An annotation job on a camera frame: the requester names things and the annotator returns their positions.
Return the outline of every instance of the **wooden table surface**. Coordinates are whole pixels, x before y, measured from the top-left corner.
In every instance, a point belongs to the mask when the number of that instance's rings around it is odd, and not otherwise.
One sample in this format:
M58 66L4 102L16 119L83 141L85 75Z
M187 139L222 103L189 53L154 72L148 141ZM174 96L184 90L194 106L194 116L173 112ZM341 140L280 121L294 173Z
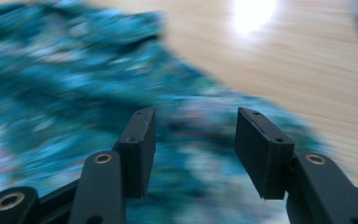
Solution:
M89 2L165 12L169 48L308 120L358 187L358 17L348 0Z

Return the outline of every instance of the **crumpled cloth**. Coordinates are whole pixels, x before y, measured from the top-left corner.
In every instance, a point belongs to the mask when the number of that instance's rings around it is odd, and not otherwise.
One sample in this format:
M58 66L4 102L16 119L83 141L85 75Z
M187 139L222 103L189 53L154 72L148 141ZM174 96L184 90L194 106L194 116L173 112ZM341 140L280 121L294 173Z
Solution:
M236 158L238 107L265 114L296 151L331 150L294 114L176 57L159 40L162 23L157 12L68 0L0 6L0 191L43 196L79 178L88 155L110 149L132 113L153 106L148 197L127 201L128 223L287 221L284 202L259 199Z

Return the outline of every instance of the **black plastic bracket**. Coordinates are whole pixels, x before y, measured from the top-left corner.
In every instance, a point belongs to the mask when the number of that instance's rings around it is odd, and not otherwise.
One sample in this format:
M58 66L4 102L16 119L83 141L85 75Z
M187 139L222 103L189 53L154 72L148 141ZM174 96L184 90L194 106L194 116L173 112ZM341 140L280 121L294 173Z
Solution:
M120 156L103 151L89 156L77 185L69 224L126 223Z
M291 223L358 224L358 189L328 157L295 145L261 113L239 108L235 152L260 197L283 199Z
M126 198L146 196L156 151L154 124L154 109L137 111L113 148L121 157Z
M40 202L35 189L17 187L0 192L0 224L37 223Z

